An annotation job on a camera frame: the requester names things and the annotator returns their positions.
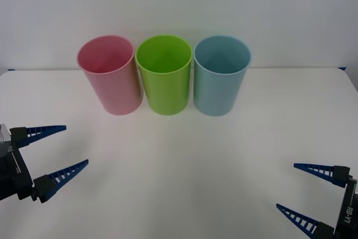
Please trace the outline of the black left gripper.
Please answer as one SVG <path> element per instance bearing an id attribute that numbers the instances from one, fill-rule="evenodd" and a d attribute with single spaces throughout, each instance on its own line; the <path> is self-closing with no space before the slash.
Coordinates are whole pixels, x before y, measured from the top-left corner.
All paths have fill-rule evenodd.
<path id="1" fill-rule="evenodd" d="M 43 175 L 33 180 L 33 187 L 31 175 L 19 149 L 66 129 L 66 125 L 10 129 L 12 141 L 16 144 L 1 144 L 1 200 L 16 194 L 20 200 L 31 197 L 33 201 L 39 199 L 44 203 L 88 165 L 88 160 L 84 160 Z"/>

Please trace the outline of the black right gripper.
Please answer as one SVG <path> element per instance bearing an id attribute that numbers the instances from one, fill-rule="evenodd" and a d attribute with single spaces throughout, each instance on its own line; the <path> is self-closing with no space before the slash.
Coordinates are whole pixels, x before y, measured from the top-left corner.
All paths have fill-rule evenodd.
<path id="1" fill-rule="evenodd" d="M 294 163 L 294 168 L 329 181 L 341 188 L 346 187 L 336 228 L 334 229 L 281 204 L 276 204 L 277 209 L 311 239 L 357 239 L 357 180 L 350 176 L 350 168 L 309 163 Z"/>

